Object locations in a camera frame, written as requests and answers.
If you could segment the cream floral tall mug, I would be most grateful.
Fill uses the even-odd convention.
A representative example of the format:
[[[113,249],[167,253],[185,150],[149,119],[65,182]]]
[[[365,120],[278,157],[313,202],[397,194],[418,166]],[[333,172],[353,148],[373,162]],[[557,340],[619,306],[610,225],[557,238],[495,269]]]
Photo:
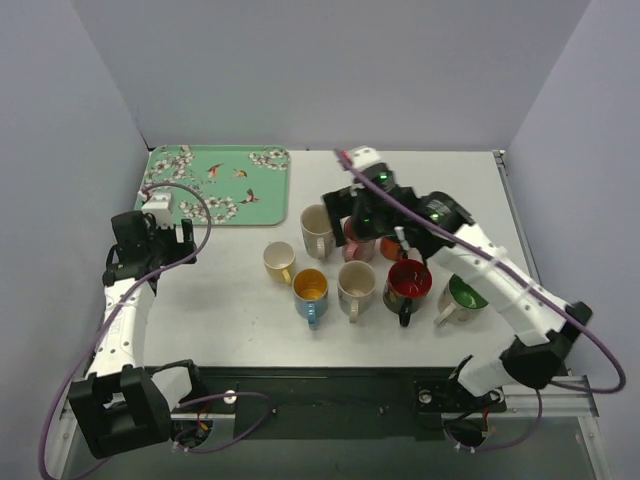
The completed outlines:
[[[300,215],[306,252],[315,259],[326,260],[334,247],[328,212],[323,205],[310,205]]]

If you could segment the orange mug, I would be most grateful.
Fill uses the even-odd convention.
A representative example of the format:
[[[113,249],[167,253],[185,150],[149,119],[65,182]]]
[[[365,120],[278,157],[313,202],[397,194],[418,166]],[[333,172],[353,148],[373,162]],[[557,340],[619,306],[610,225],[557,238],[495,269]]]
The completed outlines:
[[[387,260],[396,262],[407,257],[406,251],[401,244],[390,237],[383,237],[379,242],[381,255]]]

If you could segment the pink mug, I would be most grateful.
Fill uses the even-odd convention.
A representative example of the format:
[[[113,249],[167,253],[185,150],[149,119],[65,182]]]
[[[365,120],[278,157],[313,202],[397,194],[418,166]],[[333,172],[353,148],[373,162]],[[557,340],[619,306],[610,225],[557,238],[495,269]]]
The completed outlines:
[[[363,241],[359,239],[354,233],[350,217],[344,222],[343,232],[346,239],[346,243],[342,246],[344,261],[370,262],[375,255],[376,241]]]

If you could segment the yellow mug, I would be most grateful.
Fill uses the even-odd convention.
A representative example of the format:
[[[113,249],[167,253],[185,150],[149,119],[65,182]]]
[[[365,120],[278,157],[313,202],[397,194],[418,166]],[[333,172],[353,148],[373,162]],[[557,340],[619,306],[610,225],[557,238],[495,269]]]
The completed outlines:
[[[295,277],[295,252],[283,241],[269,243],[263,252],[263,264],[267,274],[277,283],[290,286]]]

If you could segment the blue mug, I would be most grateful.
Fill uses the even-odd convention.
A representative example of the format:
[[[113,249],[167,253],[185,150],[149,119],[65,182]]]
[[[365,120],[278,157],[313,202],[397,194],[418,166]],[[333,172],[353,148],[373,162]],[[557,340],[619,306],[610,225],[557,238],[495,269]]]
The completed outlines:
[[[311,329],[317,328],[320,318],[328,310],[329,284],[326,276],[317,269],[301,270],[294,277],[292,288],[297,313]]]

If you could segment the black skull mug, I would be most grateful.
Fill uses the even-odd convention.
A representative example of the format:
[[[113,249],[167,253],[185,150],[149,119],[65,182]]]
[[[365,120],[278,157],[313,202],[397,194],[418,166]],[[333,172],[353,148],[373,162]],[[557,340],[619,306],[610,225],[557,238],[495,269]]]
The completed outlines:
[[[414,259],[395,262],[388,271],[383,291],[383,302],[394,313],[399,325],[407,328],[412,315],[418,311],[432,287],[428,267]]]

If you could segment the large cream patterned mug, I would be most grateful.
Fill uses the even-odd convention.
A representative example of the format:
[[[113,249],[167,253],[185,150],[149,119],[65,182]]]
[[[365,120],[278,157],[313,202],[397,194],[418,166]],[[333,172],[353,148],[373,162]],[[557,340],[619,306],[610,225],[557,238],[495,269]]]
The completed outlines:
[[[437,301],[436,327],[466,325],[477,318],[489,303],[459,276],[452,275]]]

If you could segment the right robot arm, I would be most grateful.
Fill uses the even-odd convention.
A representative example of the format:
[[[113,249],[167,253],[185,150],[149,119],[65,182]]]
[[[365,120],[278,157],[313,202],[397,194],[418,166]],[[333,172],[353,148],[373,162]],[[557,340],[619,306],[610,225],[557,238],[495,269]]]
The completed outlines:
[[[396,184],[384,163],[363,172],[385,192],[380,197],[359,181],[323,195],[338,244],[341,222],[349,218],[359,240],[392,236],[457,275],[499,313],[514,332],[513,342],[490,360],[467,357],[447,383],[449,402],[468,409],[489,391],[519,383],[545,388],[559,372],[580,332],[592,316],[582,302],[569,304],[546,294],[492,242],[471,214],[451,196],[434,191],[417,196]]]

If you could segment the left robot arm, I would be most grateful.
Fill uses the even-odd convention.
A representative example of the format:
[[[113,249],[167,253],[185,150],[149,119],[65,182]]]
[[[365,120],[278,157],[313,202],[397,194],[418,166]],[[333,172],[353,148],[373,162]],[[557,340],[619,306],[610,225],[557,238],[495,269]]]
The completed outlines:
[[[200,408],[206,388],[195,363],[143,365],[149,313],[159,270],[196,261],[190,220],[176,224],[169,206],[143,207],[111,220],[116,239],[102,275],[105,333],[84,379],[72,382],[68,401],[97,459],[169,439],[171,413]]]

